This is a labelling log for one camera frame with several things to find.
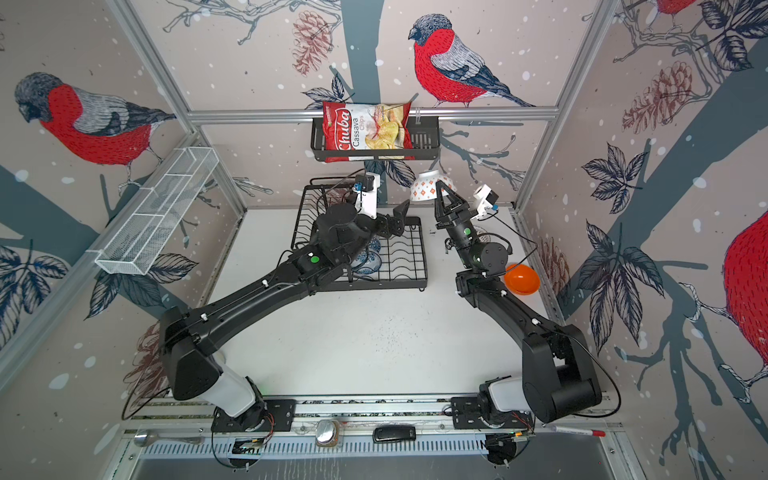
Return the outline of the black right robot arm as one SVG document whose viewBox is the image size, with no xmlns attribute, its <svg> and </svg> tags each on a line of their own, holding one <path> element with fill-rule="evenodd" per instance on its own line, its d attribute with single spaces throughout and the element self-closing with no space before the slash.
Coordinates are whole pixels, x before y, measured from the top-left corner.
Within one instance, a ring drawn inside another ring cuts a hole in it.
<svg viewBox="0 0 768 480">
<path fill-rule="evenodd" d="M 460 297 L 489 315 L 517 343 L 522 373 L 483 386 L 491 412 L 527 409 L 544 423 L 576 414 L 602 401 L 595 365 L 584 335 L 574 326 L 559 326 L 538 314 L 506 289 L 503 276 L 512 252 L 485 242 L 472 223 L 470 204 L 439 180 L 434 211 L 437 227 L 465 269 L 456 274 Z"/>
</svg>

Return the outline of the blue inside orange outside bowl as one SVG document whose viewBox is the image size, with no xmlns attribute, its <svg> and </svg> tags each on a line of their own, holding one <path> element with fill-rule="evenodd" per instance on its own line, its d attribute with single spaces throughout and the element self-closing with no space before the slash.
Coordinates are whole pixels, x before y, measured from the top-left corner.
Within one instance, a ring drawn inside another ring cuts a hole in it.
<svg viewBox="0 0 768 480">
<path fill-rule="evenodd" d="M 379 253 L 381 251 L 381 241 L 377 236 L 374 236 L 366 246 L 368 252 Z"/>
</svg>

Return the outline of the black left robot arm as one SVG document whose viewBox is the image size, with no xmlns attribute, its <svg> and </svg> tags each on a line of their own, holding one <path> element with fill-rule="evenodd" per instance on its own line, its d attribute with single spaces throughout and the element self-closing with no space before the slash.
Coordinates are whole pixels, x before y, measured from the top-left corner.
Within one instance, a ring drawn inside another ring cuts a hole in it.
<svg viewBox="0 0 768 480">
<path fill-rule="evenodd" d="M 216 352 L 267 315 L 324 291 L 373 238 L 402 235 L 409 206 L 406 200 L 392 214 L 372 218 L 348 203 L 332 205 L 315 219 L 310 240 L 272 272 L 206 306 L 164 312 L 159 356 L 173 398 L 203 399 L 231 417 L 254 407 L 258 389 L 218 363 Z"/>
</svg>

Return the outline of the blue floral bowl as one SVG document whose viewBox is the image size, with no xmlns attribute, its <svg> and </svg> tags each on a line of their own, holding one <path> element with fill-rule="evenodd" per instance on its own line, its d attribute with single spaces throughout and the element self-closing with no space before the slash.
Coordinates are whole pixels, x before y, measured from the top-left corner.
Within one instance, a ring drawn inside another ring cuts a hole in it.
<svg viewBox="0 0 768 480">
<path fill-rule="evenodd" d="M 382 259 L 378 252 L 366 250 L 361 252 L 351 263 L 352 272 L 358 276 L 371 276 L 379 272 Z"/>
</svg>

